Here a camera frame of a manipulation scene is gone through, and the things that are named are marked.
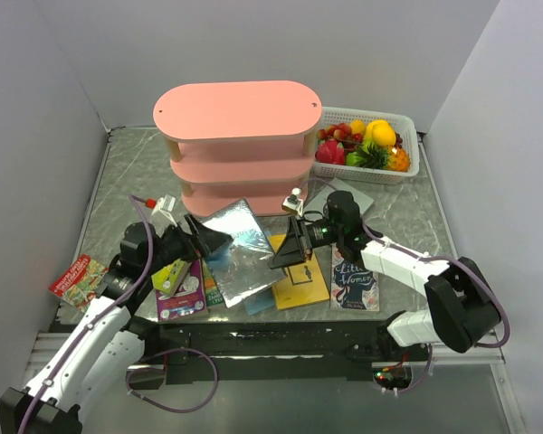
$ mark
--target yellow lemon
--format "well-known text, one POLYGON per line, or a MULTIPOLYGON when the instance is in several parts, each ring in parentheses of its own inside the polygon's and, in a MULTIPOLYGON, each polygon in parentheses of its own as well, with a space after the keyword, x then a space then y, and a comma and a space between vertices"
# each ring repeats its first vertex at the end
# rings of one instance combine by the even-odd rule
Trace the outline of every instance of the yellow lemon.
POLYGON ((352 128, 353 135, 360 133, 362 136, 364 136, 364 133, 366 132, 366 124, 360 119, 354 119, 352 122, 350 122, 350 128, 352 128))
POLYGON ((379 125, 379 124, 389 125, 388 122, 383 119, 373 120, 366 127, 366 133, 364 134, 364 138, 372 138, 372 128, 374 128, 374 126, 379 125))
POLYGON ((377 124, 372 128, 372 139, 381 147, 392 147, 396 144, 396 133, 386 124, 377 124))

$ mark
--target pink shelving unit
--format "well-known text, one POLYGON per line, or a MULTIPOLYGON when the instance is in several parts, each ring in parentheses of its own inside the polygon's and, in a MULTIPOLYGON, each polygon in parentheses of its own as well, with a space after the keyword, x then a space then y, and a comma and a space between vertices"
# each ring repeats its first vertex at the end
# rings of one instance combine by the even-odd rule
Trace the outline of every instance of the pink shelving unit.
POLYGON ((242 81, 174 88, 153 118, 188 211, 207 216, 244 197, 255 214, 278 215, 310 174, 321 112, 303 84, 242 81))

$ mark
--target oval pink shelf top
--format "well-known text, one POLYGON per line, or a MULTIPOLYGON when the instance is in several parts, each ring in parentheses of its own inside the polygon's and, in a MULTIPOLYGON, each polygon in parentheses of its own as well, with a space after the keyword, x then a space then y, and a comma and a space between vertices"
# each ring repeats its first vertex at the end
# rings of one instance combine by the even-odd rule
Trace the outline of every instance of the oval pink shelf top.
POLYGON ((321 114, 318 95, 295 81, 186 84, 153 109, 157 128, 177 142, 296 137, 321 114))

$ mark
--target cable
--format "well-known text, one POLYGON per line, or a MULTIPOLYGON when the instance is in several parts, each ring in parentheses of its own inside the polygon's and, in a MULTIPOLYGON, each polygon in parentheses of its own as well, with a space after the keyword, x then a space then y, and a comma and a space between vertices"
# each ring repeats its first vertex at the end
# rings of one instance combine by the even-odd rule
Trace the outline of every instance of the cable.
POLYGON ((133 199, 135 199, 137 202, 144 203, 145 206, 151 210, 157 206, 157 201, 155 199, 143 199, 142 197, 138 196, 133 196, 133 199))
MULTIPOLYGON (((145 268, 143 268, 143 272, 138 277, 138 279, 135 281, 135 283, 127 289, 122 296, 117 298, 113 303, 111 303, 106 309, 104 309, 102 312, 100 312, 98 315, 96 315, 92 321, 90 321, 85 327, 82 328, 82 330, 76 335, 74 340, 69 344, 67 350, 62 354, 59 361, 54 365, 54 367, 51 369, 50 373, 45 379, 45 382, 51 382, 54 380, 58 372, 61 370, 61 368, 64 366, 64 364, 68 361, 69 357, 71 356, 74 349, 78 346, 78 344, 81 342, 82 338, 96 325, 99 323, 99 321, 107 315, 113 308, 115 308, 117 305, 121 304, 123 301, 125 301, 127 298, 131 296, 133 292, 138 288, 138 286, 142 283, 142 281, 145 279, 148 271, 151 268, 151 262, 153 260, 153 237, 151 235, 151 228, 149 226, 147 216, 143 213, 143 210, 138 206, 138 199, 132 194, 129 194, 129 199, 135 209, 137 210, 137 213, 139 217, 141 218, 141 221, 143 221, 143 225, 145 226, 145 232, 147 233, 147 240, 148 240, 148 257, 147 257, 147 263, 145 264, 145 268)), ((33 414, 34 408, 38 404, 38 401, 44 396, 44 393, 46 392, 48 386, 43 383, 43 385, 38 389, 38 392, 33 396, 33 399, 30 401, 30 404, 28 405, 28 408, 26 409, 26 412, 24 413, 24 416, 22 417, 22 421, 20 422, 20 427, 18 428, 17 434, 24 434, 26 427, 28 425, 28 421, 30 420, 31 415, 33 414)))
MULTIPOLYGON (((386 245, 386 243, 382 240, 380 240, 376 235, 372 233, 371 230, 368 229, 366 224, 362 222, 362 228, 364 229, 364 232, 372 239, 372 241, 376 241, 383 246, 386 245)), ((485 344, 485 343, 477 343, 475 346, 478 346, 480 348, 501 348, 504 346, 510 338, 510 323, 509 318, 507 317, 507 313, 505 312, 505 309, 503 308, 502 304, 499 302, 499 300, 495 297, 493 292, 491 291, 491 288, 489 288, 489 285, 487 285, 485 282, 482 281, 482 279, 477 276, 471 269, 469 269, 466 265, 461 263, 457 259, 450 258, 448 256, 439 255, 439 256, 432 256, 432 257, 421 257, 420 255, 417 255, 413 251, 410 251, 406 247, 400 246, 395 243, 391 243, 388 247, 392 249, 396 249, 398 251, 401 251, 402 253, 410 256, 411 258, 419 259, 422 262, 434 262, 436 260, 445 260, 451 264, 453 264, 455 267, 458 267, 461 269, 470 280, 472 280, 479 288, 481 288, 482 292, 486 294, 486 296, 489 298, 489 300, 492 302, 493 305, 497 308, 497 312, 499 312, 499 316, 501 321, 503 322, 504 326, 504 332, 503 337, 500 339, 499 342, 496 342, 494 344, 485 344)))
POLYGON ((394 391, 391 391, 391 390, 388 390, 388 389, 385 389, 385 388, 382 388, 382 387, 378 387, 378 386, 376 386, 376 388, 378 390, 380 390, 380 391, 384 391, 384 393, 389 393, 389 394, 393 394, 393 395, 401 395, 403 393, 407 393, 407 392, 413 390, 414 388, 416 388, 416 386, 418 386, 418 384, 420 384, 422 382, 422 380, 424 380, 424 377, 430 371, 431 363, 433 362, 433 346, 431 344, 428 344, 427 348, 428 348, 428 358, 426 359, 426 365, 424 366, 424 371, 423 371, 423 373, 421 373, 420 377, 418 377, 416 380, 411 382, 410 385, 407 388, 400 389, 400 390, 395 389, 394 391))
POLYGON ((386 368, 384 368, 382 370, 383 373, 386 373, 388 371, 392 372, 392 371, 395 371, 397 369, 400 369, 402 368, 403 364, 405 364, 405 362, 408 360, 408 352, 404 353, 403 356, 402 356, 402 360, 400 362, 398 362, 397 364, 393 364, 392 366, 387 366, 386 368))
POLYGON ((159 403, 157 401, 153 401, 150 398, 148 398, 147 396, 135 391, 133 388, 130 387, 129 380, 130 380, 130 377, 133 375, 133 373, 140 373, 140 372, 145 372, 146 373, 146 372, 161 371, 161 370, 159 370, 157 368, 144 368, 142 371, 140 369, 137 369, 136 371, 130 371, 129 373, 127 373, 127 376, 125 378, 125 383, 127 384, 128 393, 136 396, 137 398, 143 400, 144 402, 148 402, 149 404, 160 408, 161 410, 169 411, 171 413, 191 413, 193 411, 199 410, 202 407, 204 407, 214 397, 215 391, 217 390, 217 386, 219 385, 219 377, 218 377, 218 374, 217 374, 217 368, 215 367, 215 363, 211 359, 211 357, 209 357, 205 353, 202 353, 199 350, 194 350, 193 348, 173 348, 171 350, 166 350, 166 351, 164 351, 162 353, 155 354, 155 355, 149 357, 148 359, 159 357, 161 355, 177 353, 177 352, 195 353, 197 355, 200 355, 204 359, 206 359, 206 361, 209 362, 209 364, 211 365, 211 368, 214 371, 214 385, 213 385, 213 387, 211 388, 211 391, 207 394, 207 397, 204 400, 199 402, 195 407, 191 407, 189 409, 175 409, 175 408, 172 408, 172 407, 167 407, 166 405, 163 405, 163 404, 161 404, 161 403, 159 403))

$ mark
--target book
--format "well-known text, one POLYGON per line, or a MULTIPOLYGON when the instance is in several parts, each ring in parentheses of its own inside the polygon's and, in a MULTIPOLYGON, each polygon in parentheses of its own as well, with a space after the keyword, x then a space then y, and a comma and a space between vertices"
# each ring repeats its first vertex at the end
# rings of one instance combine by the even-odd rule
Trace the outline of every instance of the book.
POLYGON ((267 288, 256 295, 246 298, 243 302, 249 315, 255 315, 265 309, 275 306, 275 297, 272 288, 267 288))
MULTIPOLYGON (((285 235, 271 236, 272 247, 277 250, 284 238, 285 235)), ((288 267, 287 274, 287 278, 273 285, 275 304, 279 310, 329 300, 328 287, 315 254, 304 264, 288 267)))
MULTIPOLYGON (((350 184, 346 184, 344 181, 334 178, 332 181, 330 181, 330 183, 338 190, 345 190, 352 193, 352 196, 354 196, 354 202, 356 202, 360 208, 360 215, 364 215, 368 208, 372 206, 372 203, 374 203, 374 199, 372 199, 370 196, 360 192, 350 184)), ((314 196, 313 199, 306 203, 304 206, 304 212, 315 211, 324 213, 324 205, 326 204, 326 200, 328 199, 329 194, 333 191, 334 190, 328 186, 324 187, 318 194, 316 194, 316 196, 314 196)), ((314 216, 313 214, 310 216, 311 220, 317 220, 318 218, 319 216, 314 216)))
POLYGON ((272 246, 245 199, 203 219, 203 224, 233 237, 228 247, 205 259, 227 307, 285 278, 282 269, 270 269, 272 246))
POLYGON ((221 296, 221 292, 219 292, 215 279, 211 275, 211 271, 209 270, 209 267, 207 267, 207 263, 204 260, 201 261, 201 270, 203 272, 203 288, 205 291, 207 307, 211 308, 225 306, 224 298, 221 296))
POLYGON ((159 323, 176 321, 191 315, 198 316, 207 313, 207 303, 203 290, 201 260, 194 261, 189 271, 176 290, 175 295, 169 296, 155 291, 157 297, 157 319, 159 323))
POLYGON ((86 312, 90 301, 97 296, 96 290, 107 271, 107 267, 90 256, 80 255, 71 267, 49 286, 49 290, 69 305, 86 312))
POLYGON ((378 275, 342 258, 332 246, 330 307, 334 309, 378 312, 378 275))
POLYGON ((175 295, 175 291, 177 291, 181 282, 187 275, 190 265, 189 262, 178 259, 172 264, 163 267, 151 276, 153 288, 169 296, 175 295))

